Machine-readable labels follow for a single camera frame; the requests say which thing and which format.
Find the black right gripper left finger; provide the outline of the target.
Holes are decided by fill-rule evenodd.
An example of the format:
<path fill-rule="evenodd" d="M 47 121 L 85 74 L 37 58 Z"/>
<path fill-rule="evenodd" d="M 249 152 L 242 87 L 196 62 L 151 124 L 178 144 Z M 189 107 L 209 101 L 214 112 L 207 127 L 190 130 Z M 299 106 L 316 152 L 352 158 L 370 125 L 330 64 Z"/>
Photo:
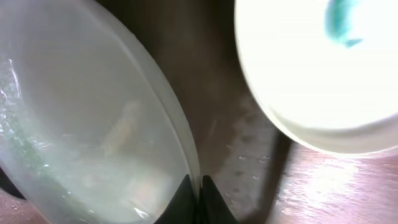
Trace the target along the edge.
<path fill-rule="evenodd" d="M 187 174 L 170 203 L 154 224 L 194 224 L 196 206 L 192 183 Z"/>

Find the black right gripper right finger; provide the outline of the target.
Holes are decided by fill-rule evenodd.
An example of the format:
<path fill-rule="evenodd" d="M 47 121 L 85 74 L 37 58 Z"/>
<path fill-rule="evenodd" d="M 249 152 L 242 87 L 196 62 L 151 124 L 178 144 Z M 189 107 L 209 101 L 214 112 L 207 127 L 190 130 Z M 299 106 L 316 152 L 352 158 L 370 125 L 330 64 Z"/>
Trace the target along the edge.
<path fill-rule="evenodd" d="M 199 208 L 203 224 L 239 224 L 209 175 L 202 178 Z"/>

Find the white plate light blue rim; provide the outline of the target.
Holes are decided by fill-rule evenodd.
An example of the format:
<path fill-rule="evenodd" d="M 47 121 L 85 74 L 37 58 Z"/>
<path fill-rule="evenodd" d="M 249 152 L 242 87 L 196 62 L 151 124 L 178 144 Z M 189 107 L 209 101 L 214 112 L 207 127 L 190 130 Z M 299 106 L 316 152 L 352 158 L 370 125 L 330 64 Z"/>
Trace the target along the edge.
<path fill-rule="evenodd" d="M 173 89 L 94 1 L 1 2 L 1 168 L 50 223 L 154 223 L 200 188 Z"/>

